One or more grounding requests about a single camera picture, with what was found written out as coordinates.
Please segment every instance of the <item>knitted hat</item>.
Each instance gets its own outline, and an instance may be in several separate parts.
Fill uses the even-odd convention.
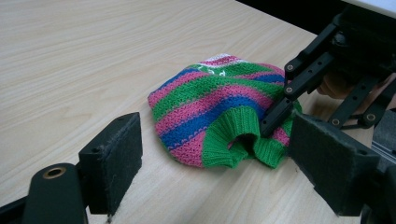
[[[234,168],[257,158],[276,168],[289,145],[292,117],[269,138],[260,137],[259,120],[282,96],[283,83],[283,70],[273,65],[220,54],[185,68],[148,103],[155,130],[177,161]]]

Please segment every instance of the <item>bolt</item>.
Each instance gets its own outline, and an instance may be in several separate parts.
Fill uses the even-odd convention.
[[[338,126],[339,124],[340,124],[340,120],[339,119],[333,119],[332,120],[332,125]]]
[[[374,114],[368,114],[366,117],[369,121],[374,121],[375,120],[375,115]]]

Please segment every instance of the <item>green stripe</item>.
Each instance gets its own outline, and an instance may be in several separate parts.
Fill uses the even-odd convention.
[[[228,166],[234,168],[249,155],[246,146],[235,140],[241,134],[260,136],[259,120],[256,111],[248,106],[231,108],[220,115],[206,130],[203,142],[202,163],[204,167]]]
[[[230,64],[230,65],[225,65],[223,67],[209,67],[208,65],[205,64],[193,64],[190,67],[197,68],[203,72],[210,73],[210,71],[213,71],[214,74],[218,75],[222,73],[223,71],[227,74],[226,76],[239,76],[239,75],[246,75],[246,74],[253,74],[253,73],[258,73],[258,72],[270,72],[273,71],[271,68],[267,68],[264,66],[261,66],[259,64],[255,63],[248,63],[248,62],[242,62],[242,63],[235,63],[235,64]]]
[[[207,76],[200,77],[185,83],[167,94],[153,108],[153,117],[160,120],[166,113],[175,108],[181,107],[188,101],[202,98],[204,95],[216,90],[218,87],[237,84],[246,86],[261,92],[269,98],[275,99],[283,91],[283,87],[275,84],[247,80],[235,79],[232,77]]]
[[[276,168],[284,159],[288,148],[273,138],[260,138],[254,144],[254,152],[259,161]]]

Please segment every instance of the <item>wooden table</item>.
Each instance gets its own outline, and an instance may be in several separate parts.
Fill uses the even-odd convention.
[[[114,223],[359,223],[335,215],[292,160],[192,168],[154,131],[147,97],[185,66],[229,53],[283,67],[314,37],[231,0],[1,1],[0,206],[25,196],[38,170],[76,164],[111,120],[140,112],[143,167]],[[300,100],[323,118],[338,104]],[[372,130],[350,133],[371,144]]]

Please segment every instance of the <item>pink stripe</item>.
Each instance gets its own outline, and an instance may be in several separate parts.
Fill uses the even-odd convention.
[[[227,66],[231,66],[234,64],[238,64],[238,63],[246,63],[246,61],[237,60],[237,61],[233,61],[233,62],[229,62],[229,63],[221,63],[221,64],[206,64],[206,63],[198,63],[198,64],[200,64],[201,66],[205,66],[207,68],[219,69],[219,68],[225,68]]]
[[[243,78],[243,79],[251,80],[251,79],[254,79],[256,77],[271,76],[273,74],[278,74],[278,75],[281,75],[282,77],[285,76],[285,74],[279,74],[278,72],[275,72],[275,71],[269,71],[269,72],[258,72],[258,73],[252,73],[252,74],[246,74],[246,75],[238,75],[238,76],[235,76],[235,77],[236,78]]]
[[[226,56],[223,58],[216,59],[214,61],[203,61],[200,63],[207,64],[207,65],[221,65],[221,64],[225,64],[225,63],[238,61],[238,60],[240,60],[240,59],[235,56]]]
[[[153,108],[163,97],[165,97],[167,94],[169,94],[170,91],[174,90],[178,86],[181,86],[184,83],[187,83],[198,77],[207,77],[207,76],[210,75],[204,72],[191,72],[189,74],[186,74],[178,78],[177,80],[173,81],[172,83],[169,83],[169,85],[165,86],[164,88],[153,92],[148,98],[148,104],[151,108]]]
[[[173,149],[170,153],[180,162],[188,165],[203,167],[202,149],[206,132],[201,132],[181,147]]]
[[[159,120],[155,127],[159,135],[167,133],[175,129],[178,125],[187,122],[190,119],[194,119],[211,108],[215,107],[221,100],[236,95],[246,95],[250,99],[254,100],[261,108],[268,108],[273,100],[266,97],[262,92],[256,91],[249,87],[244,86],[223,86],[204,98],[201,98],[190,104],[186,104],[177,108],[165,115],[161,120]]]
[[[290,138],[288,137],[288,135],[285,133],[285,131],[278,127],[274,130],[273,136],[272,136],[275,140],[279,141],[280,143],[282,143],[282,145],[284,145],[285,147],[289,146],[289,141]]]

